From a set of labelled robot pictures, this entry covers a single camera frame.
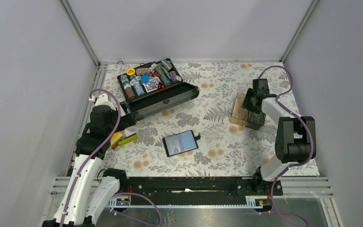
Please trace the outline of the black card holder wallet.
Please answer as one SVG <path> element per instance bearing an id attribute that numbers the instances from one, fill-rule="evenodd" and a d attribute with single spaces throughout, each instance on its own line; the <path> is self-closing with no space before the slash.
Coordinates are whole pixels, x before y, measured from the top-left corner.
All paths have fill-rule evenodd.
<path id="1" fill-rule="evenodd" d="M 201 135 L 195 135 L 193 130 L 177 133 L 162 138 L 167 157 L 176 156 L 199 148 L 197 141 Z"/>

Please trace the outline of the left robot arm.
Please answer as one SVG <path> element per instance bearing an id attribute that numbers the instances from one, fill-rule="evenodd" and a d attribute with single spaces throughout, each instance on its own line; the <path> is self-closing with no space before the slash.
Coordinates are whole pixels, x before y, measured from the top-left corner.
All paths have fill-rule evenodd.
<path id="1" fill-rule="evenodd" d="M 98 188 L 91 193 L 95 174 L 113 134 L 125 128 L 121 123 L 122 106 L 108 91 L 98 97 L 90 96 L 94 107 L 90 122 L 76 144 L 76 157 L 69 185 L 58 210 L 44 227 L 94 227 L 114 194 L 123 194 L 128 187 L 124 170 L 109 168 L 104 171 Z"/>

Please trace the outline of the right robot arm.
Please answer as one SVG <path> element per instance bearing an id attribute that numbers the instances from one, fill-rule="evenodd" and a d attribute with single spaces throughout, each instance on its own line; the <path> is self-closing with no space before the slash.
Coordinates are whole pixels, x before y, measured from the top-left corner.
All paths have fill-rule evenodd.
<path id="1" fill-rule="evenodd" d="M 275 154 L 268 163 L 258 167 L 248 186 L 256 194 L 271 191 L 288 168 L 307 164 L 316 156 L 315 120 L 288 110 L 270 93 L 267 79 L 254 79 L 247 90 L 242 108 L 249 115 L 245 126 L 260 130 L 268 116 L 277 123 Z"/>

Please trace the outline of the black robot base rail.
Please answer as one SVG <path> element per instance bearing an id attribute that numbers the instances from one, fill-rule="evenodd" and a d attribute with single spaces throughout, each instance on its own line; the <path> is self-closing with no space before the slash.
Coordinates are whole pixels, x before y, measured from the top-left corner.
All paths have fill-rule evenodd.
<path id="1" fill-rule="evenodd" d="M 145 196 L 162 192 L 222 192 L 231 196 L 282 196 L 280 181 L 260 181 L 252 177 L 127 177 L 112 194 L 138 193 Z"/>

